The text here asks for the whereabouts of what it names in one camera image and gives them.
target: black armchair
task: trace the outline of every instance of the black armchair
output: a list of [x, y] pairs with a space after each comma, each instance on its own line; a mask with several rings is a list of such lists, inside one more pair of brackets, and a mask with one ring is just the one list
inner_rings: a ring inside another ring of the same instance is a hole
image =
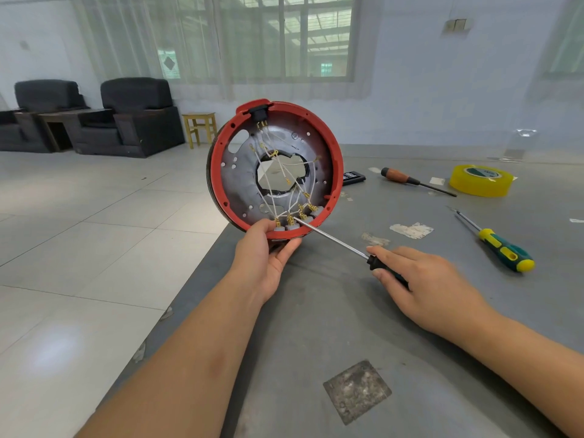
[[19, 109], [0, 111], [0, 151], [53, 152], [39, 114], [86, 107], [74, 81], [20, 81], [14, 91]]
[[67, 117], [80, 154], [145, 158], [185, 142], [166, 80], [118, 78], [102, 84], [105, 110]]

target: left hand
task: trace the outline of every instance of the left hand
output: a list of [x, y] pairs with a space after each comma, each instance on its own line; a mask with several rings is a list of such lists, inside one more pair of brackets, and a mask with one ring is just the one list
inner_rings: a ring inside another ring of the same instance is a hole
[[237, 243], [235, 258], [229, 271], [238, 281], [259, 293], [265, 303], [276, 292], [286, 262], [302, 243], [294, 238], [276, 252], [269, 253], [266, 233], [274, 230], [276, 222], [260, 220], [248, 229]]

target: tape residue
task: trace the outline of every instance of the tape residue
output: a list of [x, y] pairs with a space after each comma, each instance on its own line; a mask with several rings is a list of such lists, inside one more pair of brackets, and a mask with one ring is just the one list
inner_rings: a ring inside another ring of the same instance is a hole
[[387, 238], [379, 238], [377, 236], [371, 235], [369, 232], [365, 232], [361, 235], [361, 238], [367, 241], [371, 246], [385, 246], [389, 244], [390, 241]]
[[438, 186], [443, 186], [446, 180], [443, 178], [432, 177], [430, 178], [430, 184], [437, 184]]
[[434, 228], [426, 226], [425, 224], [422, 223], [414, 223], [411, 226], [394, 224], [390, 226], [390, 229], [394, 232], [397, 232], [398, 234], [402, 234], [413, 239], [424, 238], [426, 235], [428, 235], [434, 230]]

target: central hole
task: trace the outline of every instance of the central hole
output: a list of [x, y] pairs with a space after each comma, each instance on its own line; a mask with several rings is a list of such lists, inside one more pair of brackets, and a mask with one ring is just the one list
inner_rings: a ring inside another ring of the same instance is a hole
[[[304, 183], [308, 165], [303, 164], [303, 161], [299, 155], [286, 156], [284, 154], [262, 161], [258, 166], [258, 184], [268, 193], [270, 189], [276, 194], [288, 192], [294, 186], [295, 180], [300, 184]], [[284, 167], [284, 174], [282, 174], [280, 164]]]

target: right hand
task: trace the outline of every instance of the right hand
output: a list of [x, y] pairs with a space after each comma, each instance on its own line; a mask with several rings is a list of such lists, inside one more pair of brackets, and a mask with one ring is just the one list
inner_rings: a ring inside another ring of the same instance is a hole
[[488, 325], [493, 316], [498, 316], [478, 290], [442, 257], [405, 246], [393, 251], [374, 246], [367, 251], [405, 278], [411, 292], [385, 269], [373, 271], [399, 309], [427, 331], [464, 348], [484, 323]]

